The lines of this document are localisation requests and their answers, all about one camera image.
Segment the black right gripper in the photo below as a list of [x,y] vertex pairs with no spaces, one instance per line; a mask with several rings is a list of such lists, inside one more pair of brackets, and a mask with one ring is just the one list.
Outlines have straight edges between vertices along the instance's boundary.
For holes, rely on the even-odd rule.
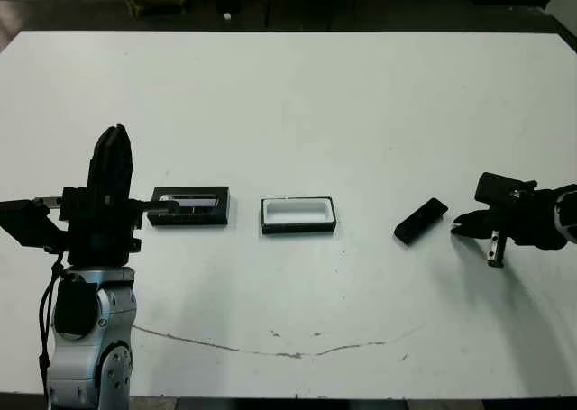
[[533,246],[557,251],[569,242],[569,188],[523,192],[515,204],[491,207],[460,214],[453,220],[451,234],[490,239],[487,263],[504,267],[507,239],[518,246]]

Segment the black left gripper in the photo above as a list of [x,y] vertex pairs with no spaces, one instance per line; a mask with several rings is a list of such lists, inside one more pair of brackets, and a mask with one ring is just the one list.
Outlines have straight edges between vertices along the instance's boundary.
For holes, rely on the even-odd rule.
[[[117,128],[114,189],[112,152]],[[51,209],[68,224],[63,231],[52,221],[43,225],[41,246],[49,253],[69,254],[73,266],[123,266],[141,249],[133,232],[146,212],[177,212],[174,200],[130,198],[133,174],[131,141],[121,124],[108,127],[98,138],[89,163],[87,187],[65,187],[61,196],[37,197],[33,205],[46,219]]]

